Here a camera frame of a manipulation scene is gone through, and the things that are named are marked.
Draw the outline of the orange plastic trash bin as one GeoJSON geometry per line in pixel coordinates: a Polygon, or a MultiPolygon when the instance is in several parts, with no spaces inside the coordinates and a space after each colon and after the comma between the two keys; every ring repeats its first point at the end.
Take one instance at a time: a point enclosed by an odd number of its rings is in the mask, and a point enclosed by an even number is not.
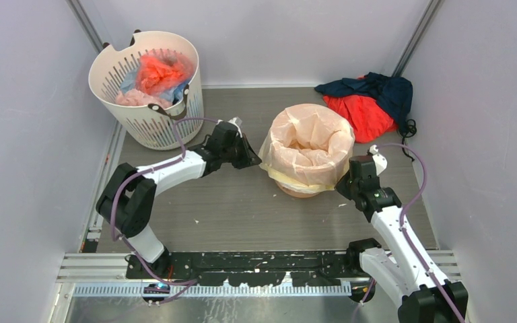
{"type": "Polygon", "coordinates": [[[292,196],[294,198],[298,198],[298,199],[308,199],[308,198],[312,198],[316,195],[319,195],[319,192],[315,192],[315,193],[304,193],[304,192],[297,192],[297,191],[294,191],[290,188],[286,188],[284,187],[280,182],[278,181],[275,181],[276,185],[280,188],[280,190],[282,190],[285,194],[288,194],[289,196],[292,196]]]}

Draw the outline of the pale yellow trash bag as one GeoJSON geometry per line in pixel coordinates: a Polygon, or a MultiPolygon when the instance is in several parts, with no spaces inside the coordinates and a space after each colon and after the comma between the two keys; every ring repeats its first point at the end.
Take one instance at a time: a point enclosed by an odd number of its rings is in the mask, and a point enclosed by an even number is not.
{"type": "Polygon", "coordinates": [[[274,119],[259,149],[259,167],[297,192],[333,190],[347,172],[355,136],[349,122],[319,104],[297,104],[274,119]]]}

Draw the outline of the white slotted laundry basket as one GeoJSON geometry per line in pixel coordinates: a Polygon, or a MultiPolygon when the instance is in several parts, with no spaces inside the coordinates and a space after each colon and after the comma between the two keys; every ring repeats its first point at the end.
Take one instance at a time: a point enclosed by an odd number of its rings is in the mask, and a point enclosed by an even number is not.
{"type": "Polygon", "coordinates": [[[199,54],[186,38],[163,31],[136,32],[130,46],[116,50],[105,44],[95,58],[88,75],[90,90],[108,111],[122,124],[136,142],[154,150],[179,147],[171,124],[178,125],[178,133],[187,143],[200,131],[204,117],[199,54]],[[155,111],[146,105],[123,106],[116,96],[127,73],[140,66],[140,58],[147,54],[162,54],[166,49],[183,54],[194,65],[194,75],[187,83],[187,93],[169,108],[155,111]]]}

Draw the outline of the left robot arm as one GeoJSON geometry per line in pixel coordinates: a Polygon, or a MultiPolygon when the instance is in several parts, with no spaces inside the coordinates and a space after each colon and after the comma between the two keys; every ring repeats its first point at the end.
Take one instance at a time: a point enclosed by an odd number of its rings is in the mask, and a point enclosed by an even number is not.
{"type": "Polygon", "coordinates": [[[241,170],[260,163],[236,120],[220,120],[202,143],[182,147],[177,157],[148,166],[118,165],[96,203],[96,212],[110,224],[112,240],[130,248],[133,267],[160,278],[168,272],[170,253],[149,224],[156,197],[224,164],[241,170]]]}

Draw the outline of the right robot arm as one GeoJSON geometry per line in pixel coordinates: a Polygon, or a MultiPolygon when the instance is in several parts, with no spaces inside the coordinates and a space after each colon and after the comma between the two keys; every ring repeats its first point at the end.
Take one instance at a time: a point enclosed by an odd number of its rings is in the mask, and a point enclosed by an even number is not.
{"type": "Polygon", "coordinates": [[[386,166],[379,153],[352,157],[335,187],[354,201],[389,248],[374,238],[351,242],[347,268],[358,277],[369,274],[383,288],[397,307],[399,322],[464,322],[469,294],[427,253],[394,190],[381,186],[379,175],[386,166]]]}

